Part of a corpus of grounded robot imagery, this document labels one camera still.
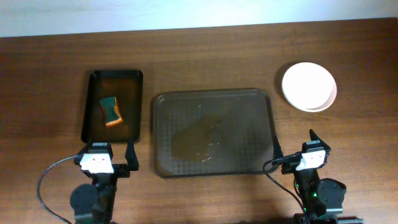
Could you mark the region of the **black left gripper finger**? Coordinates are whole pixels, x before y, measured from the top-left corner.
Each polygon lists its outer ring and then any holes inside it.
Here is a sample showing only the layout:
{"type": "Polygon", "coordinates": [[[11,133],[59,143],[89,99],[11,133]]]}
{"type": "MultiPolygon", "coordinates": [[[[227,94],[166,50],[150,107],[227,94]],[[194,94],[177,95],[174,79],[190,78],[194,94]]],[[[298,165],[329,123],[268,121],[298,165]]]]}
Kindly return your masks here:
{"type": "Polygon", "coordinates": [[[127,161],[127,165],[130,171],[138,171],[139,170],[139,162],[136,156],[136,152],[134,149],[134,142],[128,141],[126,152],[125,152],[125,159],[127,161]]]}
{"type": "Polygon", "coordinates": [[[78,152],[77,156],[78,157],[82,157],[84,154],[88,153],[88,151],[90,150],[90,144],[85,144],[83,146],[83,148],[78,152]]]}

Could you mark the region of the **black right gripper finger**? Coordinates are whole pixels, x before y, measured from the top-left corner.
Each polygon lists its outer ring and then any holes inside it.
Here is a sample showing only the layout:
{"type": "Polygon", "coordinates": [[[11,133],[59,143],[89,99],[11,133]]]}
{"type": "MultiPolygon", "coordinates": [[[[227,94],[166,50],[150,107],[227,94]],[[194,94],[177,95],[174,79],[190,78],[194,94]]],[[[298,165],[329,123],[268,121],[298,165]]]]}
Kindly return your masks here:
{"type": "Polygon", "coordinates": [[[311,139],[311,141],[317,142],[317,145],[318,145],[319,147],[324,148],[325,152],[330,152],[330,151],[331,151],[331,147],[330,147],[326,142],[324,142],[324,141],[315,133],[315,131],[314,131],[313,129],[310,129],[310,130],[309,130],[309,134],[310,134],[310,139],[311,139]]]}
{"type": "Polygon", "coordinates": [[[280,146],[280,143],[279,143],[279,140],[278,140],[277,136],[274,136],[274,138],[272,140],[272,145],[273,145],[273,148],[274,148],[274,152],[273,152],[273,157],[272,158],[273,159],[282,158],[284,155],[283,155],[282,148],[280,146]]]}

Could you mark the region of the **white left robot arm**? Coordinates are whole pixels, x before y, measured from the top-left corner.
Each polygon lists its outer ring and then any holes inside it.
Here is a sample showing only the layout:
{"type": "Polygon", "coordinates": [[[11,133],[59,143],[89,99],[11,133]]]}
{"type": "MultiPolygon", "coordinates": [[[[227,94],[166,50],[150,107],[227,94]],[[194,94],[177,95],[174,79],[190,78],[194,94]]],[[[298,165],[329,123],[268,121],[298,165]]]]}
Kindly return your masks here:
{"type": "Polygon", "coordinates": [[[139,170],[134,143],[127,143],[125,164],[113,164],[113,150],[108,142],[86,144],[76,155],[78,165],[90,184],[79,185],[70,196],[70,205],[77,224],[111,223],[119,179],[129,178],[139,170]]]}

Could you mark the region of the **green orange sponge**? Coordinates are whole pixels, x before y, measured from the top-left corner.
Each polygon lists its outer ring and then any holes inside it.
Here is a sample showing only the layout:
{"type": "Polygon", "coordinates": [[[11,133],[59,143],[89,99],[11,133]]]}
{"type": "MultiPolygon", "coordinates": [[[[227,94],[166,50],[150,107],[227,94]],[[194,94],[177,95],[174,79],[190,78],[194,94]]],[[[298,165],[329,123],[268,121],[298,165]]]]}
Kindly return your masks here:
{"type": "Polygon", "coordinates": [[[104,114],[104,123],[107,128],[123,122],[118,101],[115,96],[102,98],[99,104],[104,114]]]}

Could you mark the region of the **cream plate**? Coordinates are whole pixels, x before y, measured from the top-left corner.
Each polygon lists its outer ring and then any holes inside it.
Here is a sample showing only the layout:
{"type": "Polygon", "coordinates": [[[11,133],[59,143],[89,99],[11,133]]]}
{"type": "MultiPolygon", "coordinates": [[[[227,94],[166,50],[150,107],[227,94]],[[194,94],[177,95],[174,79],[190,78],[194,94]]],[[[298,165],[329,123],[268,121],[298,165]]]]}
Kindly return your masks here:
{"type": "Polygon", "coordinates": [[[281,88],[285,99],[298,110],[317,113],[335,101],[337,84],[324,67],[312,62],[299,62],[283,74],[281,88]]]}

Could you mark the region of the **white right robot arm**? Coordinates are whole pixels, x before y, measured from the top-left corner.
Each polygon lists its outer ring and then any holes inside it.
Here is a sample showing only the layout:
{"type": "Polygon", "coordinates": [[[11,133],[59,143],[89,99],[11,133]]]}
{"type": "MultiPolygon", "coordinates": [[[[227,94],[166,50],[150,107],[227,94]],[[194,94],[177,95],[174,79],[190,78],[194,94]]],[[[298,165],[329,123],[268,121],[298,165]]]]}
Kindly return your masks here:
{"type": "Polygon", "coordinates": [[[314,130],[310,140],[302,144],[302,150],[271,160],[273,166],[281,166],[282,174],[294,175],[294,187],[302,213],[294,215],[294,223],[337,223],[343,212],[345,184],[329,178],[321,179],[322,168],[330,155],[331,147],[314,130]]]}

